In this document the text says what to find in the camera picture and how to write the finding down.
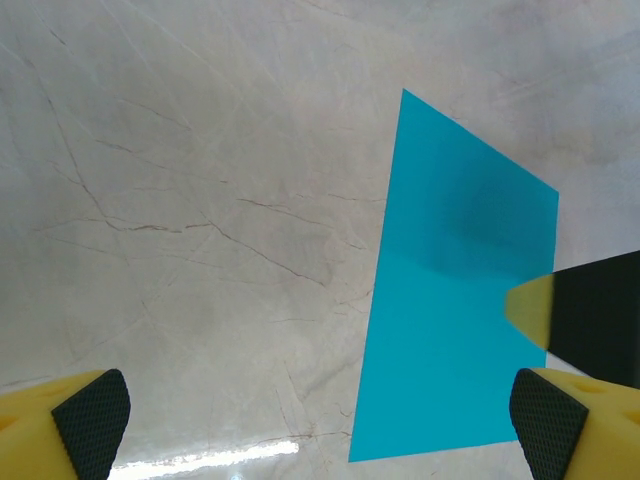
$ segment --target black rubber pad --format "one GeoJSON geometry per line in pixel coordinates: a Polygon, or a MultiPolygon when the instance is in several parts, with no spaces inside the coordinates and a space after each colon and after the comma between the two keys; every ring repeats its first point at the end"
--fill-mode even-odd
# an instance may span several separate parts
{"type": "Polygon", "coordinates": [[[509,413],[533,478],[562,480],[587,420],[587,407],[523,368],[513,383],[509,413]]]}
{"type": "Polygon", "coordinates": [[[129,421],[124,377],[109,370],[51,411],[78,480],[106,480],[129,421]]]}
{"type": "Polygon", "coordinates": [[[556,272],[549,351],[588,375],[640,388],[640,252],[556,272]]]}

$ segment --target marble floor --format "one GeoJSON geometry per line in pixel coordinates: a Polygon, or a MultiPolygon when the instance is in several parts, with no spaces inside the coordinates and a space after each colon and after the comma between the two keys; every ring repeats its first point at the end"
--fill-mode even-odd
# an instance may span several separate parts
{"type": "Polygon", "coordinates": [[[639,5],[0,0],[2,389],[120,368],[113,479],[530,478],[347,463],[401,91],[638,249],[639,5]]]}

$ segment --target blue sheet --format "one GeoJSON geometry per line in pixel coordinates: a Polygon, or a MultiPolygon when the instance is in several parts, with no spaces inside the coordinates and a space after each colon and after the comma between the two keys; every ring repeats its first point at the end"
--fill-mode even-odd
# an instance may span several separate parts
{"type": "Polygon", "coordinates": [[[506,291],[552,271],[558,193],[404,92],[350,461],[516,439],[509,393],[545,354],[506,291]]]}

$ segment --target yellow foam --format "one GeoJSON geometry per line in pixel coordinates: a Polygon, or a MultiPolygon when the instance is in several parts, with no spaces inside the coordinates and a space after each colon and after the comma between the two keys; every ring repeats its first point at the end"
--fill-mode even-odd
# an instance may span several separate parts
{"type": "Polygon", "coordinates": [[[536,278],[507,293],[507,319],[540,348],[549,347],[553,275],[536,278]]]}
{"type": "Polygon", "coordinates": [[[550,369],[535,369],[589,409],[564,480],[640,478],[640,390],[550,369]]]}
{"type": "Polygon", "coordinates": [[[0,396],[0,478],[77,478],[51,410],[103,373],[87,372],[0,396]]]}

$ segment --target blue paper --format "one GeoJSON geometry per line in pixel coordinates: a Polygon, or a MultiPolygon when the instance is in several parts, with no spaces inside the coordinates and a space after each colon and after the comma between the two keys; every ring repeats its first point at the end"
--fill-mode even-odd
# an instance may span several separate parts
{"type": "Polygon", "coordinates": [[[504,317],[552,271],[558,193],[404,92],[350,461],[516,439],[509,394],[545,354],[504,317]]]}

